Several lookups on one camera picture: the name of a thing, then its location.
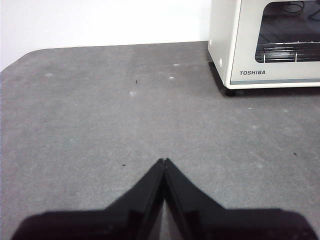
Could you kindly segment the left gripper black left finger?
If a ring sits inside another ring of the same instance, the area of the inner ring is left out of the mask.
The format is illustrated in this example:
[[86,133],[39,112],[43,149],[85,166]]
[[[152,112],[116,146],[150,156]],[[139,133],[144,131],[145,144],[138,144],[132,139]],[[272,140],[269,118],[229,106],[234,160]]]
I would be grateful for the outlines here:
[[49,211],[24,219],[14,240],[146,240],[162,208],[165,161],[111,205],[98,210]]

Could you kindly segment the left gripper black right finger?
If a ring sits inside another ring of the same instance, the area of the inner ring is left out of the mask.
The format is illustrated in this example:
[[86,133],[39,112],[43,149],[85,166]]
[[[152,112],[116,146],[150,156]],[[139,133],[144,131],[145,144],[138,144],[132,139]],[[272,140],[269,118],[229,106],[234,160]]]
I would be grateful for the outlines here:
[[185,240],[312,240],[306,218],[280,208],[227,209],[164,161],[165,200]]

